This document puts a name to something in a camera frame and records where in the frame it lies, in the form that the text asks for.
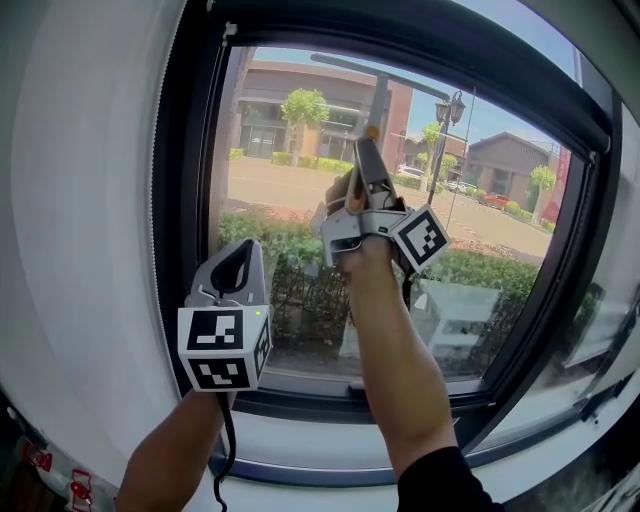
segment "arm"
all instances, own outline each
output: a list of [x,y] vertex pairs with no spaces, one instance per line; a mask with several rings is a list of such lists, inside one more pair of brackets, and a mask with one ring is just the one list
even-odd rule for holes
[[118,511],[182,510],[198,488],[222,424],[215,395],[185,396],[133,452]]
[[389,242],[368,237],[341,266],[367,399],[400,478],[422,456],[457,445],[444,379],[402,301]]

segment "sky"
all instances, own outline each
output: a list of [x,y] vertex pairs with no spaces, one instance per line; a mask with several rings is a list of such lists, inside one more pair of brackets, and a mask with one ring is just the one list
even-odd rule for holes
[[[555,28],[527,7],[520,4],[517,0],[458,0],[457,3],[468,7],[511,31],[551,60],[567,73],[567,75],[575,79],[573,45]],[[313,53],[313,51],[285,48],[258,48],[255,60],[294,62],[334,67],[311,61],[309,57]],[[445,91],[450,96],[456,91],[455,88],[448,84],[399,68],[345,55],[340,55],[340,57],[410,78],[416,82]],[[465,138],[468,128],[469,143],[473,144],[481,139],[486,139],[497,133],[507,131],[523,139],[536,142],[538,145],[545,147],[545,149],[551,149],[553,141],[544,132],[541,132],[529,123],[522,121],[518,117],[481,98],[476,98],[475,102],[473,102],[473,91],[463,92],[462,100],[467,108],[460,122],[449,129],[450,133]],[[426,93],[414,90],[407,128],[408,135],[419,138],[422,127],[435,121],[434,105],[437,101],[439,100]],[[471,109],[472,102],[474,103],[473,112]]]

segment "brick building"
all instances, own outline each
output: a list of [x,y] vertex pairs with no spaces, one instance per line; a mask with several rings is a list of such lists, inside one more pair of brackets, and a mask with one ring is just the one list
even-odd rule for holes
[[[465,145],[466,142],[463,138],[455,135],[447,134],[447,139],[444,145],[444,154],[452,155],[458,160],[458,164],[455,167],[449,169],[448,176],[444,176],[447,181],[457,181],[458,175],[464,168],[465,161]],[[413,137],[407,137],[404,144],[404,164],[409,167],[415,167],[416,169],[422,168],[422,162],[418,160],[420,153],[426,153],[426,144],[419,139]]]
[[[326,101],[329,119],[306,127],[301,155],[351,161],[351,142],[363,133],[373,101],[376,77],[308,64],[253,61],[238,102],[232,126],[232,147],[247,156],[271,158],[275,151],[290,151],[290,123],[280,106],[296,89],[317,89]],[[413,89],[389,81],[381,125],[382,157],[393,171],[404,155]]]
[[531,171],[539,166],[558,169],[558,156],[515,135],[502,132],[469,146],[462,181],[507,196],[528,207]]

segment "sleeve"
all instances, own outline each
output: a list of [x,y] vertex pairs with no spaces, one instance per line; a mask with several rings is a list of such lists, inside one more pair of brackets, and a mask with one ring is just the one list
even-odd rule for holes
[[429,453],[414,462],[398,481],[400,512],[411,510],[503,511],[484,492],[458,447]]

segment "road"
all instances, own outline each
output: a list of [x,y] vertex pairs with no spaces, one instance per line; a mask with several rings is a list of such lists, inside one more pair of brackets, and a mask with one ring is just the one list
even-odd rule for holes
[[[230,164],[229,198],[312,214],[335,178],[335,174],[324,171],[272,165],[245,157]],[[405,187],[397,187],[397,191],[413,208],[426,202],[424,193]],[[454,198],[445,190],[434,197],[432,206],[453,238],[503,245],[536,258],[543,258],[547,252],[550,234],[466,196]]]

